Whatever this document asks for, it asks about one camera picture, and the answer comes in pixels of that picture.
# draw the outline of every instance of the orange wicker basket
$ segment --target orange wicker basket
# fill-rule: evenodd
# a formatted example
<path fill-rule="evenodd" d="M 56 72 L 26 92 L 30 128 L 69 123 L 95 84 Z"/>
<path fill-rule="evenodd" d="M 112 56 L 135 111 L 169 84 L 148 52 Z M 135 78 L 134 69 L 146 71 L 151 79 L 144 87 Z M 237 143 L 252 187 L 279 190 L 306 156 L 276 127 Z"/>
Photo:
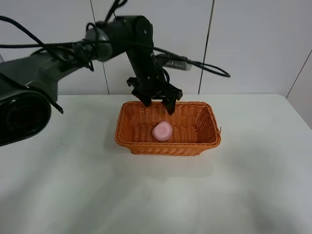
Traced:
<path fill-rule="evenodd" d="M 173 134 L 166 142 L 152 136 L 152 129 L 162 121 L 172 125 Z M 205 102 L 177 102 L 170 116 L 161 102 L 146 108 L 139 101 L 123 104 L 115 141 L 132 154 L 195 156 L 217 147 L 221 136 L 211 107 Z"/>

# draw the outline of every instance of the pink toy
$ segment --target pink toy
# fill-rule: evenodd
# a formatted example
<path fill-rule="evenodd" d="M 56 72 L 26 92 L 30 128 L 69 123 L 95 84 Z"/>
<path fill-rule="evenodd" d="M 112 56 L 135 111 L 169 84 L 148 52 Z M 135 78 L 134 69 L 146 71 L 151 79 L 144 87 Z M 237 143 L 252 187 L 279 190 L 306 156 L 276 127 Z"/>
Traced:
<path fill-rule="evenodd" d="M 163 121 L 159 123 L 153 130 L 152 135 L 156 140 L 166 141 L 172 135 L 172 126 L 170 123 Z"/>

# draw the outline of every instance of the white table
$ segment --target white table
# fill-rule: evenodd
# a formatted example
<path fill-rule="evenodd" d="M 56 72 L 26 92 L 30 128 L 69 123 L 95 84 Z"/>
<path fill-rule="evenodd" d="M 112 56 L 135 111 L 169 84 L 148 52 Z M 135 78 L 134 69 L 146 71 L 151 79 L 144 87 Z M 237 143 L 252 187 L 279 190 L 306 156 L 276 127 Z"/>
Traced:
<path fill-rule="evenodd" d="M 60 96 L 37 136 L 0 148 L 1 234 L 312 233 L 312 130 L 278 95 L 192 95 L 222 142 L 200 156 L 115 144 L 126 96 Z"/>

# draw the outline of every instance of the basket rim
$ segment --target basket rim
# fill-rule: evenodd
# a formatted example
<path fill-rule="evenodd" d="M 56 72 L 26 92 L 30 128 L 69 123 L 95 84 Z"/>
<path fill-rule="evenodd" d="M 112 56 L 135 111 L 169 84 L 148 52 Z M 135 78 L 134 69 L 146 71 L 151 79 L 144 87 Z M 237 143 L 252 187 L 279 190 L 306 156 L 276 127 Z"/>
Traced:
<path fill-rule="evenodd" d="M 215 119 L 215 115 L 212 111 L 212 108 L 209 104 L 203 102 L 203 101 L 178 101 L 176 102 L 176 105 L 204 105 L 208 108 L 208 111 L 210 112 L 210 114 L 213 117 L 213 121 L 214 121 L 214 136 L 215 136 L 215 141 L 212 143 L 172 143 L 172 142 L 132 142 L 132 141 L 122 141 L 119 139 L 119 131 L 120 131 L 120 121 L 123 117 L 123 112 L 125 110 L 125 108 L 129 105 L 129 104 L 142 104 L 140 101 L 128 101 L 125 102 L 120 110 L 119 113 L 119 117 L 118 117 L 118 121 L 117 121 L 117 127 L 116 127 L 116 133 L 115 133 L 115 141 L 119 144 L 123 144 L 123 145 L 149 145 L 149 146 L 211 146 L 211 145 L 216 145 L 219 144 L 221 141 L 221 135 L 220 135 L 220 131 L 218 129 L 217 123 L 216 123 L 216 119 Z"/>

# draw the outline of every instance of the pink ball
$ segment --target pink ball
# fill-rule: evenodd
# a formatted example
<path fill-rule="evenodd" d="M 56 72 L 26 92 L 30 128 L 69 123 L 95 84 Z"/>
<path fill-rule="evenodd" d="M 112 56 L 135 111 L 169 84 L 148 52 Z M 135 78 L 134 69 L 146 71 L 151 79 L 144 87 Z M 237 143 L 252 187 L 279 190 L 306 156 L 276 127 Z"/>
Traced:
<path fill-rule="evenodd" d="M 172 126 L 170 123 L 163 121 L 152 130 L 153 137 L 158 141 L 166 141 L 172 135 Z"/>

